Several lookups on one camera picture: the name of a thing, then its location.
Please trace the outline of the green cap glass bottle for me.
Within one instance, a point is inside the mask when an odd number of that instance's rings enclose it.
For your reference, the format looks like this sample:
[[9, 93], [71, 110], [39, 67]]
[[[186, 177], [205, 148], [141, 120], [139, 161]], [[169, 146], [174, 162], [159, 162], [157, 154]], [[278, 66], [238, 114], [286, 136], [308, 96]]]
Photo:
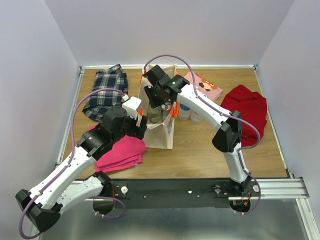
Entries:
[[158, 124], [162, 121], [162, 109], [160, 106], [152, 108], [151, 105], [148, 106], [147, 112], [148, 120], [151, 124]]

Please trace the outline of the beige canvas bag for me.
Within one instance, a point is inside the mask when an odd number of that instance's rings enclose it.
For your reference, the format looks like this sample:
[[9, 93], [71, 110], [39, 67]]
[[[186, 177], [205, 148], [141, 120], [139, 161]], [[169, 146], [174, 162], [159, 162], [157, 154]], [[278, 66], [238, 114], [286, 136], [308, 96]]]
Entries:
[[[138, 98], [141, 99], [141, 108], [139, 110], [141, 116], [147, 116], [148, 113], [154, 110], [150, 107], [150, 101], [144, 91], [144, 87], [149, 85], [148, 79], [142, 76], [138, 91]], [[158, 122], [147, 121], [147, 129], [143, 138], [146, 147], [170, 150], [173, 148], [175, 118], [178, 116], [178, 112], [177, 104], [172, 103], [171, 106], [166, 108], [166, 113], [161, 110], [158, 116], [155, 117]]]

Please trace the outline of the blue cap bottle from bag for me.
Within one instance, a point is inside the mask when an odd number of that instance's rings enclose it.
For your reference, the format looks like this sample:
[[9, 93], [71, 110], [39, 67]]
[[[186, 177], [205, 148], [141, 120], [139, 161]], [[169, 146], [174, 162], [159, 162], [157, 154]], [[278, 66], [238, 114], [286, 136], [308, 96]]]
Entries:
[[200, 124], [204, 120], [204, 118], [193, 110], [190, 116], [190, 120], [194, 124]]

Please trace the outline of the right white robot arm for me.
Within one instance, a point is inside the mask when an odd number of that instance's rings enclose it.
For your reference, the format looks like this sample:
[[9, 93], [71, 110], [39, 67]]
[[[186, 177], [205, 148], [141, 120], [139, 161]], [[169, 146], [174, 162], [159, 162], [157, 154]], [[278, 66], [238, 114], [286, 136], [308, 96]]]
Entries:
[[169, 77], [159, 65], [153, 66], [142, 76], [149, 81], [143, 89], [153, 108], [166, 100], [178, 102], [196, 112], [216, 129], [212, 144], [225, 157], [230, 175], [229, 193], [241, 196], [247, 192], [251, 178], [248, 176], [241, 151], [240, 112], [230, 113], [221, 108], [204, 97], [187, 79], [178, 74]]

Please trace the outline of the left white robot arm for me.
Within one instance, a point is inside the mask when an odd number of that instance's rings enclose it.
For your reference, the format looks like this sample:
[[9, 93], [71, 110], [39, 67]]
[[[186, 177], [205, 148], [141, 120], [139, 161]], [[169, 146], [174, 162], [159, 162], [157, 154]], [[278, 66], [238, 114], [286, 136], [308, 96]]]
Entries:
[[112, 106], [102, 122], [86, 131], [70, 155], [49, 176], [30, 190], [21, 189], [15, 199], [22, 211], [19, 232], [24, 239], [23, 221], [28, 218], [43, 233], [49, 230], [62, 213], [86, 198], [107, 197], [111, 191], [110, 178], [98, 171], [80, 186], [69, 188], [77, 175], [114, 151], [124, 137], [142, 140], [147, 130], [147, 117], [138, 119], [141, 104], [130, 99], [121, 106]]

